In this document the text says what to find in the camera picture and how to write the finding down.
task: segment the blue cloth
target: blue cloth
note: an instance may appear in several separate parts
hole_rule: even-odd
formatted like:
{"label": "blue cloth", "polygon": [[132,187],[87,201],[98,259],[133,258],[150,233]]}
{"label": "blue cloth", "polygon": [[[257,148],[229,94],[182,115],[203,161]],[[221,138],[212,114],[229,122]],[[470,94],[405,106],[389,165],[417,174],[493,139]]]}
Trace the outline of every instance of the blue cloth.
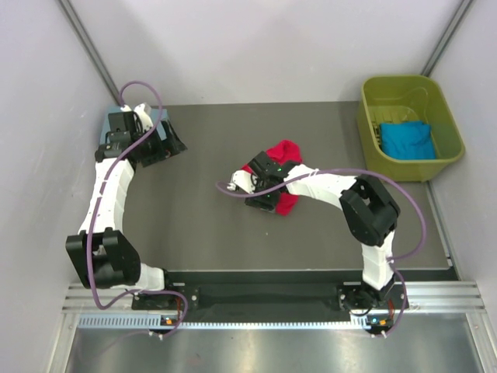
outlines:
{"label": "blue cloth", "polygon": [[[106,117],[103,120],[102,132],[100,133],[100,144],[106,143],[106,133],[110,131],[109,114],[119,113],[120,111],[121,111],[120,107],[115,106],[115,105],[109,106],[107,108]],[[158,116],[158,109],[152,109],[152,112],[151,112],[152,122],[155,122],[157,120],[157,116]],[[168,119],[169,119],[168,111],[166,109],[164,109],[162,111],[161,120],[168,120]],[[166,139],[164,127],[162,125],[159,124],[159,126],[157,127],[157,132],[158,132],[158,135],[161,138],[161,140]]]}
{"label": "blue cloth", "polygon": [[381,150],[395,159],[436,159],[431,127],[417,120],[402,124],[380,124]]}

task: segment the metal frame pole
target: metal frame pole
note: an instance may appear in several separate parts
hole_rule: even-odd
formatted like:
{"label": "metal frame pole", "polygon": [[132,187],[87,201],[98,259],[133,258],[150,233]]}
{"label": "metal frame pole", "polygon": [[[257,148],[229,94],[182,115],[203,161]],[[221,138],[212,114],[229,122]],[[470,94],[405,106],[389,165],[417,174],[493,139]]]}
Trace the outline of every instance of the metal frame pole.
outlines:
{"label": "metal frame pole", "polygon": [[430,76],[435,68],[436,64],[443,55],[443,52],[447,49],[447,46],[451,42],[454,34],[457,29],[461,25],[464,17],[467,15],[470,7],[473,5],[474,0],[462,0],[459,6],[457,7],[454,15],[449,21],[447,28],[443,31],[442,36],[440,37],[438,43],[436,44],[435,49],[429,56],[428,61],[425,64],[425,67],[421,71],[421,75]]}
{"label": "metal frame pole", "polygon": [[119,104],[119,89],[116,83],[113,81],[112,76],[110,76],[109,70],[103,62],[100,53],[96,49],[92,42],[86,28],[83,26],[78,13],[76,12],[74,6],[72,6],[70,0],[56,0],[61,7],[62,12],[66,16],[68,22],[71,24],[72,29],[75,31],[76,36],[81,41],[82,46],[85,48],[86,54],[93,63],[95,70],[99,73],[100,78],[103,80],[106,88],[109,90],[110,95],[114,98],[117,104]]}

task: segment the dark gray mat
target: dark gray mat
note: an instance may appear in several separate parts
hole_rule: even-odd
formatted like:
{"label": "dark gray mat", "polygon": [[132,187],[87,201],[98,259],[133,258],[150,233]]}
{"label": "dark gray mat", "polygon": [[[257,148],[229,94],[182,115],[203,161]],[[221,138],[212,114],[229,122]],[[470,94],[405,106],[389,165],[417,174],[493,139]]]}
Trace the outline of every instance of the dark gray mat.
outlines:
{"label": "dark gray mat", "polygon": [[[217,180],[261,150],[290,139],[314,168],[365,166],[357,132],[357,103],[273,103],[170,106],[178,136],[189,150],[138,169],[128,190],[124,233],[141,259],[169,270],[360,269],[360,244],[338,209],[302,197],[289,216],[246,207],[219,193]],[[447,268],[421,183],[403,184],[428,221],[425,249],[400,268]],[[408,202],[394,254],[410,251],[420,234]]]}

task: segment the black bracket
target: black bracket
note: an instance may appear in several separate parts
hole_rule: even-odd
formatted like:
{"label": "black bracket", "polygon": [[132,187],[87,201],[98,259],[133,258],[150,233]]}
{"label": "black bracket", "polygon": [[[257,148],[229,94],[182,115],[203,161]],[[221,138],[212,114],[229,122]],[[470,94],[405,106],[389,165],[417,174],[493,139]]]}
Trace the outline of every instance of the black bracket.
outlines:
{"label": "black bracket", "polygon": [[341,284],[337,287],[340,308],[345,311],[354,309],[387,309],[388,300],[400,309],[405,297],[402,286],[394,284],[394,278],[382,289],[376,290],[362,282],[360,284]]}
{"label": "black bracket", "polygon": [[[257,176],[257,181],[254,181],[254,192],[257,193],[281,184],[283,179],[288,176],[289,171],[298,164],[299,162],[288,161],[280,165],[278,162],[274,162],[266,152],[260,152],[248,163],[254,175]],[[281,193],[287,191],[286,187],[282,187],[263,196],[245,198],[245,204],[273,212],[280,201]]]}
{"label": "black bracket", "polygon": [[385,237],[397,226],[401,210],[381,181],[360,175],[342,192],[343,214],[352,235],[368,246],[383,245]]}
{"label": "black bracket", "polygon": [[[86,264],[86,232],[70,235],[65,248],[79,280],[89,288]],[[93,273],[96,287],[106,289],[116,285],[134,285],[140,279],[140,256],[120,231],[107,229],[92,237]]]}

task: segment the white wall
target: white wall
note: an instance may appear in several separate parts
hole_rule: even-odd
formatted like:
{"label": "white wall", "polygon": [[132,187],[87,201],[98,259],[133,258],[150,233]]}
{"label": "white wall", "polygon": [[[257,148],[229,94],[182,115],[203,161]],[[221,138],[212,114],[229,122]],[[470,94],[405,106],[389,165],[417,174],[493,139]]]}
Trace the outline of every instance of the white wall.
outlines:
{"label": "white wall", "polygon": [[1,371],[43,370],[111,103],[55,1],[0,5]]}
{"label": "white wall", "polygon": [[475,2],[433,73],[467,154],[433,182],[457,262],[497,329],[497,2]]}
{"label": "white wall", "polygon": [[419,73],[460,0],[72,2],[117,85],[191,104],[358,99],[371,75]]}

